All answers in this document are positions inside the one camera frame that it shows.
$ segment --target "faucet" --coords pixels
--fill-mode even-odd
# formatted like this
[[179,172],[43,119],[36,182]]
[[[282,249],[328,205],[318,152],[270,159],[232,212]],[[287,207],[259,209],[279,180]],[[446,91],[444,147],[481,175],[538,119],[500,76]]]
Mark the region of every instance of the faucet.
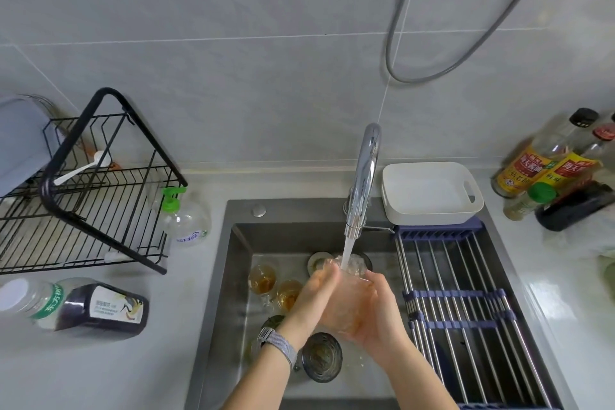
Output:
[[348,213],[344,229],[344,235],[353,240],[358,239],[365,226],[365,214],[376,174],[381,136],[382,129],[379,124],[371,123],[365,127],[361,150],[358,152],[357,171],[348,196]]

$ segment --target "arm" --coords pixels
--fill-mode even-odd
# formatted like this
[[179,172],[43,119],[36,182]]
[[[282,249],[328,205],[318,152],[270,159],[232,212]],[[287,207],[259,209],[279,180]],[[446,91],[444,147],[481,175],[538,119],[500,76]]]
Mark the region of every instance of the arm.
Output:
[[382,274],[367,271],[376,292],[354,337],[387,374],[402,410],[459,410],[404,328],[395,295]]
[[[276,331],[298,351],[318,324],[340,279],[331,265],[316,271],[303,286],[292,311]],[[256,361],[235,386],[223,410],[273,410],[280,406],[290,376],[288,360],[277,348],[264,344]]]

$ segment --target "dish rack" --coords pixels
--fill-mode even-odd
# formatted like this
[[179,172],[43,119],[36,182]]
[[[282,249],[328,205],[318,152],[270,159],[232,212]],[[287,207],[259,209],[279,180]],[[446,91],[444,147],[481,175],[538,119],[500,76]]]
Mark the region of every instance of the dish rack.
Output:
[[[460,408],[551,409],[555,398],[487,264],[481,231],[449,237],[396,231],[410,338]],[[472,373],[462,375],[459,363],[468,362]]]
[[[158,194],[188,183],[127,99],[103,87],[80,117],[50,119],[43,134],[57,149],[47,166],[0,198],[0,274],[133,261],[166,274]],[[118,165],[114,158],[127,148],[143,164]],[[93,162],[97,150],[104,150],[100,161],[111,157],[110,166],[53,183]]]

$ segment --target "white label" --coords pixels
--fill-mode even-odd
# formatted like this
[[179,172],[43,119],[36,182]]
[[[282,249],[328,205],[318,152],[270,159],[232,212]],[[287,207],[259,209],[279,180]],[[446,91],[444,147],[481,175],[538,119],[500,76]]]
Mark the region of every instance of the white label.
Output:
[[185,236],[184,238],[176,238],[175,240],[178,242],[191,242],[193,240],[196,240],[197,238],[201,238],[203,236],[207,235],[207,231],[206,230],[197,230],[196,232],[191,233],[188,236]]
[[90,317],[125,323],[141,322],[143,302],[98,286],[92,293]]

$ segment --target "wire grid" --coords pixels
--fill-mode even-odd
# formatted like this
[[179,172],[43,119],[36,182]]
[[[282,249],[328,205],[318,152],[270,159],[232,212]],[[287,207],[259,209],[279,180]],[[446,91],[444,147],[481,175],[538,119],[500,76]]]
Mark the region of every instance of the wire grid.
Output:
[[[505,296],[409,298],[415,289],[496,292],[476,235],[457,242],[404,243],[396,234],[395,242],[411,339],[459,405],[552,408],[515,315],[498,314],[511,311]],[[425,321],[418,319],[421,313]],[[427,321],[489,321],[494,327],[435,329]],[[472,374],[462,372],[470,368]]]
[[[50,120],[43,130],[50,155],[77,120]],[[93,162],[97,150],[104,150],[112,164],[91,167],[54,187],[53,200],[62,210],[158,264],[166,257],[166,235],[158,224],[158,194],[163,187],[179,186],[178,176],[169,166],[158,164],[161,159],[152,146],[143,151],[148,153],[147,165],[122,169],[115,163],[112,150],[122,126],[132,126],[127,112],[91,118],[56,176]],[[133,261],[127,256],[105,260],[108,245],[51,215],[38,194],[41,176],[42,172],[37,173],[0,198],[0,274]]]

